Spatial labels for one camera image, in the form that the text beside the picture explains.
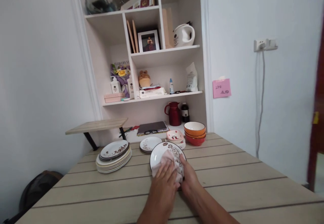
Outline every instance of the yellow flower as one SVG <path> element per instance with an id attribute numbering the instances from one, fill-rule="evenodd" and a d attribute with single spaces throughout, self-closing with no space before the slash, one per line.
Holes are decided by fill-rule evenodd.
<path id="1" fill-rule="evenodd" d="M 118 72 L 118 75 L 119 75 L 119 76 L 126 76 L 126 70 L 120 70 L 120 71 Z"/>

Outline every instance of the pink sticky note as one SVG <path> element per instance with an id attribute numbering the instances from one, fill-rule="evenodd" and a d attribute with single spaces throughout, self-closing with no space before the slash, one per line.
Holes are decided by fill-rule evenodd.
<path id="1" fill-rule="evenodd" d="M 213 81 L 214 98 L 231 96 L 231 85 L 229 79 Z"/>

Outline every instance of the red thermos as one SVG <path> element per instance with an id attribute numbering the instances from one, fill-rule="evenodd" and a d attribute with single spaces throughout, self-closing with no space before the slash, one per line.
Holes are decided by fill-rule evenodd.
<path id="1" fill-rule="evenodd" d="M 177 102 L 170 102 L 167 106 L 164 108 L 164 113 L 169 116 L 169 123 L 171 126 L 179 126 L 181 125 L 181 111 L 178 108 Z M 169 113 L 166 113 L 166 108 L 170 107 Z"/>

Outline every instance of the tissue box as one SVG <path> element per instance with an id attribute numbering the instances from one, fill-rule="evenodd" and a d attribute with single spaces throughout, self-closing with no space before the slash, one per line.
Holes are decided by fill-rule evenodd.
<path id="1" fill-rule="evenodd" d="M 144 98 L 144 97 L 153 97 L 153 96 L 162 96 L 165 95 L 166 92 L 163 87 L 158 88 L 158 89 L 149 89 L 149 90 L 140 90 L 139 91 L 139 97 Z"/>
<path id="2" fill-rule="evenodd" d="M 125 93 L 113 93 L 113 94 L 106 94 L 105 97 L 105 103 L 113 103 L 113 102 L 120 102 L 122 98 L 125 97 Z"/>

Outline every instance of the notebook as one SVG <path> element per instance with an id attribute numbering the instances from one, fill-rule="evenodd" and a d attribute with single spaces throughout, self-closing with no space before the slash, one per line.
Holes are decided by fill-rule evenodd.
<path id="1" fill-rule="evenodd" d="M 158 132 L 166 131 L 168 130 L 168 127 L 166 126 L 164 121 L 155 122 L 155 123 L 148 123 L 148 124 L 141 124 L 138 128 L 137 134 L 144 134 L 144 132 L 149 130 L 157 130 Z"/>

